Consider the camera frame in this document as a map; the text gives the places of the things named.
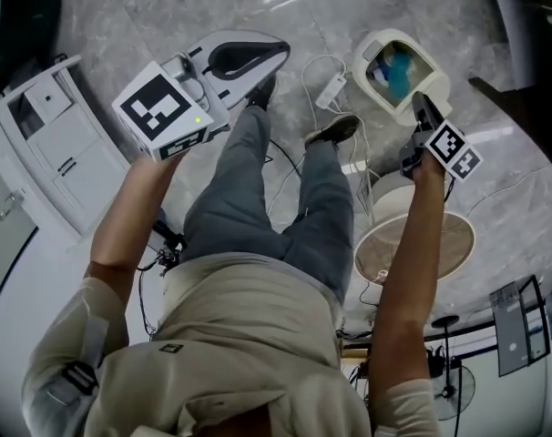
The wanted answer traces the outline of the white cabinet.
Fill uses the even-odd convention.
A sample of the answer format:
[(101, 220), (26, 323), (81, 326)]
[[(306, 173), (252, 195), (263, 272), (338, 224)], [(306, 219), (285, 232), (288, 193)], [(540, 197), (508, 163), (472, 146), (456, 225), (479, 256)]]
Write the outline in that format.
[[(70, 57), (0, 96), (0, 176), (22, 194), (34, 224), (65, 248), (92, 232), (128, 170), (72, 75), (80, 61)], [(72, 102), (47, 125), (25, 97), (46, 77)]]

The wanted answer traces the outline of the person's left forearm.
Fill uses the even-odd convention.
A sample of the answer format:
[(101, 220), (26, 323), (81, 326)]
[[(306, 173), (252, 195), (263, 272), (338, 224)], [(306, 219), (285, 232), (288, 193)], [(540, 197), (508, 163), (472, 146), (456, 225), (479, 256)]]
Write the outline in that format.
[(94, 234), (88, 277), (106, 283), (133, 278), (182, 159), (178, 156), (157, 163), (142, 156), (132, 164)]

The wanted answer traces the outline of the person's right forearm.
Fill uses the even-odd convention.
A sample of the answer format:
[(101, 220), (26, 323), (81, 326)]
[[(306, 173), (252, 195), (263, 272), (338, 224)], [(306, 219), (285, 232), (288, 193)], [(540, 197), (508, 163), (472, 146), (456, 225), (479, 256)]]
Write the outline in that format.
[(428, 152), (414, 170), (414, 197), (373, 324), (369, 398), (427, 380), (424, 325), (434, 306), (445, 212), (445, 169)]

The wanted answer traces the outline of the beige shirt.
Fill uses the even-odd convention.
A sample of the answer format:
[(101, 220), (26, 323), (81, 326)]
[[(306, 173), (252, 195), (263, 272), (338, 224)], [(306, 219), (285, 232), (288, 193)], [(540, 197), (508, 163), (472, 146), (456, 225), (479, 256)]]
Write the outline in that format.
[(119, 289), (86, 276), (38, 343), (22, 405), (32, 437), (439, 437), (430, 375), (361, 399), (341, 371), (330, 289), (250, 253), (196, 259), (150, 342)]

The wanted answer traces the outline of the white power strip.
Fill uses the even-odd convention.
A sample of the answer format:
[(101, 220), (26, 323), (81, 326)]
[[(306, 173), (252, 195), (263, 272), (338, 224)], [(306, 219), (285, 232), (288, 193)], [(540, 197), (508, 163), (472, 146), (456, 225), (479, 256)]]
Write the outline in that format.
[(342, 73), (331, 78), (323, 91), (318, 95), (315, 105), (320, 109), (327, 109), (344, 88), (347, 80)]

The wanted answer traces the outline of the blue plastic rubbish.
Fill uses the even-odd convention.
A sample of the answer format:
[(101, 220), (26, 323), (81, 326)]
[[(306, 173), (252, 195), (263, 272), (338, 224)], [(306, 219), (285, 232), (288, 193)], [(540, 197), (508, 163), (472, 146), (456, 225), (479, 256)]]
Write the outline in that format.
[(401, 102), (410, 92), (409, 73), (413, 56), (406, 49), (395, 44), (386, 46), (375, 58), (369, 73), (373, 79), (385, 86), (395, 102)]

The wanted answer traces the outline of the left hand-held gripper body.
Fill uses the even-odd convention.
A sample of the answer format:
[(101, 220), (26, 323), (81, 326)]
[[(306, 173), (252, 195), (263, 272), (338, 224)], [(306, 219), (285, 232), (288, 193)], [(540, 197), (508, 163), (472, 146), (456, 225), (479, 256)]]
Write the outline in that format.
[[(283, 42), (280, 53), (231, 81), (207, 72), (210, 52), (236, 41)], [(157, 162), (211, 141), (227, 130), (231, 110), (275, 75), (290, 56), (278, 37), (248, 30), (220, 30), (163, 64), (147, 65), (113, 101), (121, 125), (139, 149)]]

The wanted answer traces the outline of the black standing fan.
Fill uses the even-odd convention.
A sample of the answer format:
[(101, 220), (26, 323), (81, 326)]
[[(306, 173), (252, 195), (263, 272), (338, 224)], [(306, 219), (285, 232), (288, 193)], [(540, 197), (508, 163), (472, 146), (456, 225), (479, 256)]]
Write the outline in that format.
[(458, 321), (457, 315), (449, 315), (432, 322), (434, 329), (444, 331), (446, 363), (441, 377), (430, 378), (437, 419), (440, 422), (455, 419), (454, 437), (458, 437), (461, 414), (475, 395), (475, 376), (460, 359), (450, 355), (449, 329)]

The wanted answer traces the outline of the black desk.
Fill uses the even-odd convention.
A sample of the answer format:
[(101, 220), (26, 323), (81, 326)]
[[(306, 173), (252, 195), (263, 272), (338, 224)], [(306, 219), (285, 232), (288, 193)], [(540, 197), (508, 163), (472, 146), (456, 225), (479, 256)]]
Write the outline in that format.
[(552, 0), (496, 0), (509, 45), (514, 86), (499, 91), (480, 77), (469, 84), (510, 115), (525, 99), (552, 100)]

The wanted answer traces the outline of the grey trousers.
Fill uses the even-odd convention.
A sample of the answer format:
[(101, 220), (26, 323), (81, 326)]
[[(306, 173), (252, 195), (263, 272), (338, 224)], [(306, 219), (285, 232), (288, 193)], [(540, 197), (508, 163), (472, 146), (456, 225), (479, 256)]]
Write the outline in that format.
[(234, 252), (276, 259), (343, 301), (353, 264), (353, 196), (339, 163), (339, 144), (319, 141), (305, 148), (298, 215), (278, 233), (267, 214), (261, 174), (270, 137), (267, 112), (245, 108), (210, 184), (186, 216), (182, 259)]

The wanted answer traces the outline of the person's left shoe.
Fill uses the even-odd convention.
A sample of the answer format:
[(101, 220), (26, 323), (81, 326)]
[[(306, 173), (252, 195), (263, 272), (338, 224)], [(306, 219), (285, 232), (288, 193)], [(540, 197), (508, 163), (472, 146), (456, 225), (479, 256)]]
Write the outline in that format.
[(247, 107), (259, 107), (266, 111), (270, 104), (278, 85), (276, 75), (265, 80), (261, 85), (256, 86), (248, 95)]

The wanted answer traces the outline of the white box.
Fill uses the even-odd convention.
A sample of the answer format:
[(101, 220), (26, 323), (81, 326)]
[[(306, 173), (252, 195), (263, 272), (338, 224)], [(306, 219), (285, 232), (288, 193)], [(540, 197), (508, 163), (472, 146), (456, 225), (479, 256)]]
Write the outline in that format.
[(25, 97), (47, 125), (65, 112), (72, 102), (53, 77), (41, 79), (25, 92)]

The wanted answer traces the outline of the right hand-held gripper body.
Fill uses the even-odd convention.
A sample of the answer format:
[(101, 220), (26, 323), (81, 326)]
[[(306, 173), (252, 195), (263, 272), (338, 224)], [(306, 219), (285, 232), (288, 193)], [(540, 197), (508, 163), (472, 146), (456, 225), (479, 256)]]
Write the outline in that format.
[(464, 134), (444, 117), (441, 125), (421, 125), (416, 121), (414, 133), (399, 153), (403, 177), (413, 178), (414, 170), (422, 165), (425, 150), (459, 182), (466, 181), (483, 162)]

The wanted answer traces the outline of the cream pedal trash bin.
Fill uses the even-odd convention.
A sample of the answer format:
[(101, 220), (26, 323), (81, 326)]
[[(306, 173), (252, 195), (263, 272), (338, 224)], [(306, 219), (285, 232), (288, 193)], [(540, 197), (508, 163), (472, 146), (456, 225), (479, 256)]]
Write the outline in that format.
[(353, 61), (353, 79), (370, 99), (384, 109), (390, 117), (393, 117), (394, 110), (403, 100), (401, 102), (393, 101), (388, 89), (375, 81), (369, 73), (370, 69), (373, 68), (375, 58), (386, 46), (391, 44), (406, 49), (413, 56), (412, 70), (409, 73), (410, 92), (431, 73), (435, 71), (445, 73), (445, 71), (430, 56), (429, 52), (403, 31), (389, 28), (369, 34), (356, 48)]

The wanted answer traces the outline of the person's shoe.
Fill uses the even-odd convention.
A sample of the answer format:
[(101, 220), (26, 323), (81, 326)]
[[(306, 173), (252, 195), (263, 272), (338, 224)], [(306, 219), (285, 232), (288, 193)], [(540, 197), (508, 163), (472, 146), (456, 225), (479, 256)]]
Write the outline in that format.
[(327, 127), (317, 129), (305, 138), (304, 147), (308, 148), (315, 142), (332, 142), (338, 145), (351, 138), (358, 127), (360, 119), (353, 114), (340, 115)]
[(276, 75), (265, 80), (261, 85), (256, 86), (248, 95), (247, 107), (259, 107), (266, 111), (270, 104), (278, 85)]

